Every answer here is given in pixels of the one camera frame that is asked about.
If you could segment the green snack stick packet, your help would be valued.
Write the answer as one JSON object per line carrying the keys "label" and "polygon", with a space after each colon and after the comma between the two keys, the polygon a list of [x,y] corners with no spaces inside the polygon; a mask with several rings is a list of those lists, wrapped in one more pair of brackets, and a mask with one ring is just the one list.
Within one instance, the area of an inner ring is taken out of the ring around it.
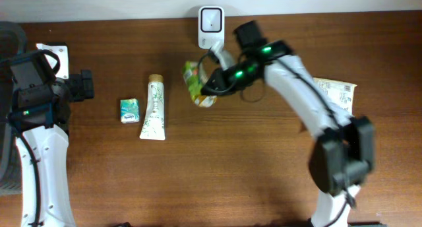
{"label": "green snack stick packet", "polygon": [[201,94],[201,89],[208,80],[202,65],[198,65],[194,61],[187,61],[182,69],[182,74],[194,105],[200,108],[209,108],[216,103],[217,96]]}

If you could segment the white barcode scanner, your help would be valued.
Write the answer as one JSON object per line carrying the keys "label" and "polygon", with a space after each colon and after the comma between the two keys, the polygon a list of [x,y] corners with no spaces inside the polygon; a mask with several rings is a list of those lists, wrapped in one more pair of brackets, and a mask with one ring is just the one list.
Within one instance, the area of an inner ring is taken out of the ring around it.
{"label": "white barcode scanner", "polygon": [[198,46],[210,49],[225,40],[225,11],[219,6],[203,6],[198,10]]}

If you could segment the dark grey plastic basket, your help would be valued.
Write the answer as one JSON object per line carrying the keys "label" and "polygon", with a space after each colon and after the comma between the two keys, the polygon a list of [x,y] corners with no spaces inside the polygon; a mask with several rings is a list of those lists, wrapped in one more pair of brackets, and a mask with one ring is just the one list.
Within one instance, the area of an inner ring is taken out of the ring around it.
{"label": "dark grey plastic basket", "polygon": [[[18,24],[1,22],[1,60],[26,51],[27,37]],[[14,92],[12,73],[1,67],[1,195],[22,193],[21,164],[12,129],[7,123]]]}

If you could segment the cream snack bag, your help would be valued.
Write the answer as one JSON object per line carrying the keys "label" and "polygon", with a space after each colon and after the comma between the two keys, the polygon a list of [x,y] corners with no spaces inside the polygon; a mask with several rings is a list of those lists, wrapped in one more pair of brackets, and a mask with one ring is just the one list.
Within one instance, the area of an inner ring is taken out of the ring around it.
{"label": "cream snack bag", "polygon": [[349,114],[353,113],[353,97],[356,84],[316,77],[314,81],[334,103]]}

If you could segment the white tube with gold cap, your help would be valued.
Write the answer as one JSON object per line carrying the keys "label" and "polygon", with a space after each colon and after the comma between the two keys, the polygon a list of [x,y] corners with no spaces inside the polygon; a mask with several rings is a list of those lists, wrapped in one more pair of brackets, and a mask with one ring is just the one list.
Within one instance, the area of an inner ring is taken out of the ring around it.
{"label": "white tube with gold cap", "polygon": [[140,132],[141,139],[166,139],[164,115],[164,78],[159,74],[152,74],[148,81],[147,106],[144,123]]}

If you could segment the teal tissue pack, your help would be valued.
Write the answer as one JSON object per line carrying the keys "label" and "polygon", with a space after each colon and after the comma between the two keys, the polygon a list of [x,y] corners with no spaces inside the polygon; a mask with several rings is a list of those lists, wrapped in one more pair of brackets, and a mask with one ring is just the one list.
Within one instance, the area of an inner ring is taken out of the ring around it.
{"label": "teal tissue pack", "polygon": [[121,123],[136,123],[140,120],[139,104],[136,98],[120,101]]}

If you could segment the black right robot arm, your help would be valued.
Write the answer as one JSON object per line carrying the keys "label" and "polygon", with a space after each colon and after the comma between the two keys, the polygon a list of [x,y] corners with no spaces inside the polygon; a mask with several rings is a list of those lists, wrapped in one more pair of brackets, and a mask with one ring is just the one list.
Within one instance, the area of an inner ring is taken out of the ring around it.
{"label": "black right robot arm", "polygon": [[234,30],[241,49],[233,60],[224,43],[206,55],[220,68],[202,84],[203,95],[227,96],[261,79],[299,116],[314,140],[309,160],[318,187],[309,226],[348,226],[355,197],[375,168],[375,128],[368,117],[355,117],[335,104],[315,83],[298,54],[283,40],[269,42],[255,20]]}

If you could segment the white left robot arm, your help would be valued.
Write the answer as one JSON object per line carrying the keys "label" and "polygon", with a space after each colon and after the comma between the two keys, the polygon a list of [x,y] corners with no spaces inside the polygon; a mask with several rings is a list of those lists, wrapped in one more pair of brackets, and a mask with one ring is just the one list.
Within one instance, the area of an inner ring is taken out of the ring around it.
{"label": "white left robot arm", "polygon": [[22,171],[21,226],[75,226],[67,179],[70,104],[94,98],[92,73],[58,78],[59,56],[48,49],[2,62],[13,74],[7,125]]}

